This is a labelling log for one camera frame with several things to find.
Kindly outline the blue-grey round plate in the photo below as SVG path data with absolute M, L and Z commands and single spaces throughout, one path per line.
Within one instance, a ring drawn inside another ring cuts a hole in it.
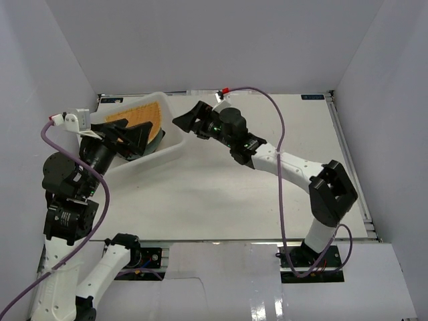
M 147 142 L 146 148 L 144 150 L 144 156 L 154 153 L 157 148 L 160 146 L 163 137 L 165 136 L 165 131 L 161 128 L 156 136 L 150 141 Z

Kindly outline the orange bird-painted oval plate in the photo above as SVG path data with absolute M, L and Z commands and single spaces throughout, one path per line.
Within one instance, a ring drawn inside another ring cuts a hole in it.
M 152 122 L 152 129 L 148 139 L 148 142 L 150 142 L 161 129 L 161 107 L 158 102 L 152 102 L 150 104 L 139 105 L 134 108 L 129 108 L 125 111 L 116 112 L 112 115 L 105 117 L 106 122 L 111 122 L 120 119 L 127 119 L 128 125 L 126 127 L 136 126 L 144 122 Z

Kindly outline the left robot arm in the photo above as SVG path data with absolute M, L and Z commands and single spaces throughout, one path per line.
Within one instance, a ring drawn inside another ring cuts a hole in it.
M 116 156 L 142 156 L 157 136 L 160 121 L 136 112 L 118 112 L 94 123 L 87 109 L 54 114 L 48 127 L 61 126 L 80 138 L 72 155 L 57 146 L 43 165 L 42 187 L 47 213 L 44 269 L 37 281 L 31 320 L 94 320 L 98 304 L 111 283 L 132 274 L 160 278 L 138 236 L 119 233 L 105 241 L 106 251 L 81 280 L 82 248 L 106 217 L 108 204 L 93 200 L 98 187 L 110 196 L 105 174 Z

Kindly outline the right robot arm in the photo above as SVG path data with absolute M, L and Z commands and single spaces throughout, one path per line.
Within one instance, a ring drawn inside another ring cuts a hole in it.
M 225 145 L 240 165 L 274 174 L 305 191 L 314 217 L 309 232 L 298 249 L 283 251 L 279 256 L 292 263 L 304 261 L 312 267 L 326 259 L 326 247 L 358 199 L 340 162 L 323 164 L 278 152 L 272 144 L 252 134 L 241 112 L 232 107 L 220 110 L 198 102 L 189 112 L 174 118 L 173 124 L 200 139 L 212 138 Z

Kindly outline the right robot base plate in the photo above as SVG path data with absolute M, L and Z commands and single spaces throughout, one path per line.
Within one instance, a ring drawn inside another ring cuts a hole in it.
M 316 258 L 309 253 L 305 253 L 300 246 L 289 246 L 290 258 L 294 268 L 304 273 L 310 269 Z M 341 264 L 341 256 L 336 245 L 328 248 L 325 256 L 318 265 L 305 278 L 298 278 L 290 269 L 286 259 L 285 249 L 278 248 L 276 257 L 280 261 L 280 275 L 283 284 L 326 284 L 326 283 L 343 283 L 345 281 L 342 270 L 338 269 Z

